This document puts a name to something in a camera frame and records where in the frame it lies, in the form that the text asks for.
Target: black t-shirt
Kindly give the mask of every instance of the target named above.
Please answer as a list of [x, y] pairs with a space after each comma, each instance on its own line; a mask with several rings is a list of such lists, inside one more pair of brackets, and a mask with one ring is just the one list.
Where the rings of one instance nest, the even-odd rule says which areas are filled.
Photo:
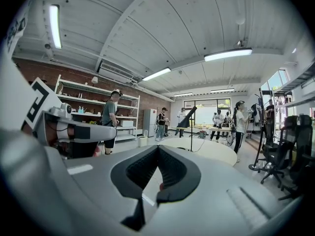
[[267, 118], [275, 119], [275, 106], [274, 105], [269, 105], [266, 110], [273, 109], [273, 111], [267, 113]]
[[165, 125], [165, 114], [160, 113], [158, 115], [158, 124], [159, 125]]

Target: headrest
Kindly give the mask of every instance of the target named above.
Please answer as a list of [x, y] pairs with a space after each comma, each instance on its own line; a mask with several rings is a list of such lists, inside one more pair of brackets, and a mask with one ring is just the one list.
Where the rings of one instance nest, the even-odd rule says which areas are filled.
[[284, 126], [285, 127], [295, 127], [297, 123], [297, 116], [288, 116], [284, 120]]
[[308, 115], [299, 115], [297, 119], [297, 125], [299, 126], [311, 126], [312, 125], [312, 119]]

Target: air conditioner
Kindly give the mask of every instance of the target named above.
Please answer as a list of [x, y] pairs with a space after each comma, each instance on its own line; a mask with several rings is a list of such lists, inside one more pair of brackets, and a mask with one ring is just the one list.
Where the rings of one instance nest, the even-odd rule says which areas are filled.
[[128, 73], [126, 69], [106, 60], [102, 60], [98, 73], [122, 83], [130, 83], [133, 78], [133, 75]]

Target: round table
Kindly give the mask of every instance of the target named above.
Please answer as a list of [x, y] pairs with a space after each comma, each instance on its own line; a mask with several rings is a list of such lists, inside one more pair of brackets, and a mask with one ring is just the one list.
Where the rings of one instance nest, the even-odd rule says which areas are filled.
[[[190, 150], [190, 142], [190, 138], [171, 138], [160, 142], [159, 145], [165, 145], [174, 148], [185, 148], [186, 150], [183, 151], [188, 152], [188, 149]], [[192, 151], [196, 151], [194, 153], [199, 156], [219, 160], [232, 166], [234, 166], [237, 161], [237, 155], [234, 150], [226, 145], [209, 140], [193, 139]]]

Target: box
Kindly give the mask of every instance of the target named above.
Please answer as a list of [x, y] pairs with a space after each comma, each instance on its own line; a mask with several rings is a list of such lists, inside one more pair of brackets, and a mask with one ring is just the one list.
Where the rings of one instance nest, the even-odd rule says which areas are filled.
[[122, 120], [120, 122], [121, 127], [133, 127], [133, 121], [132, 120]]

